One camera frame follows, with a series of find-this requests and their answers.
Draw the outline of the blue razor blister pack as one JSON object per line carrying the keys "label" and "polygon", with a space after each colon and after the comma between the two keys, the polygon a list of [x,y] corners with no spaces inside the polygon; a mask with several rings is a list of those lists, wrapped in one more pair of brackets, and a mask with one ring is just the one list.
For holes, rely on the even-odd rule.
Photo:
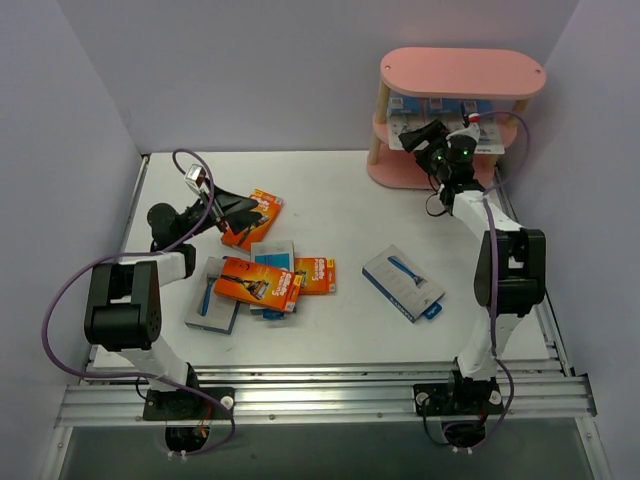
{"label": "blue razor blister pack", "polygon": [[450,132],[464,127],[461,101],[454,98],[427,98],[424,100],[424,116],[429,133],[446,128]]}

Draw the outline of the white Gillette SkinGuard blister pack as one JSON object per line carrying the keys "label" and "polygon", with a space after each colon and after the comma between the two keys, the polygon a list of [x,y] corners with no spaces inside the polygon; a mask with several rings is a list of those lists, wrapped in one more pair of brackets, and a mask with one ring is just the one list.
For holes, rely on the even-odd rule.
{"label": "white Gillette SkinGuard blister pack", "polygon": [[402,150],[399,139],[402,133],[422,128],[425,125],[423,100],[392,92],[387,107],[388,145],[391,150]]}

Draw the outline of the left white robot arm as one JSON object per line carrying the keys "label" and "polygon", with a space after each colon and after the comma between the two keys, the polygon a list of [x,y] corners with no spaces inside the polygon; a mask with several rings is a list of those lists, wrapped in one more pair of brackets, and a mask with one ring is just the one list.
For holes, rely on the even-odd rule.
{"label": "left white robot arm", "polygon": [[194,417],[202,395],[193,367],[161,336],[163,286],[188,279],[196,249],[188,241],[213,227],[241,232],[258,219],[258,201],[206,181],[199,199],[180,213],[167,203],[147,213],[151,252],[136,260],[100,263],[92,268],[84,333],[92,345],[127,359],[151,387],[168,392],[166,408],[179,419]]}

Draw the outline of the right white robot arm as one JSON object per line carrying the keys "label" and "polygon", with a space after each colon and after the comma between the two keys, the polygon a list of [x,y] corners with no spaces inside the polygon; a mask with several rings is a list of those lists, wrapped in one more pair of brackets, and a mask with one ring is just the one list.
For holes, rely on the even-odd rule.
{"label": "right white robot arm", "polygon": [[433,120],[399,135],[403,149],[438,182],[446,213],[464,223],[480,241],[473,291],[483,312],[455,359],[461,377],[443,390],[447,406],[459,413],[479,402],[475,382],[495,378],[513,331],[542,302],[546,290],[544,233],[512,220],[491,201],[492,189],[475,178],[473,157],[481,136],[480,118],[477,113],[469,115],[455,131]]}

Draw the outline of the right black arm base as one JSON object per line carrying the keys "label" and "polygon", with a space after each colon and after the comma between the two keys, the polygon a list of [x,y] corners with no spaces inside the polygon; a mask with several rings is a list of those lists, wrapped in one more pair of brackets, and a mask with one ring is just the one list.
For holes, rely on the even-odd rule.
{"label": "right black arm base", "polygon": [[471,453],[487,436],[491,416],[504,412],[495,382],[461,387],[444,383],[418,383],[413,387],[414,410],[427,438],[439,447]]}

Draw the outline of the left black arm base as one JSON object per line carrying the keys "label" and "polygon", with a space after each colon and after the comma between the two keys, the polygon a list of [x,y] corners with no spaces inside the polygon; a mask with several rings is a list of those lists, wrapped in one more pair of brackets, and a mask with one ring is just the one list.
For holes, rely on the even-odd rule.
{"label": "left black arm base", "polygon": [[217,401],[184,390],[158,391],[150,389],[142,419],[164,422],[164,444],[170,456],[186,460],[202,454],[215,445],[211,433],[214,420],[230,420],[233,416],[236,390],[231,387],[204,387],[202,391]]}

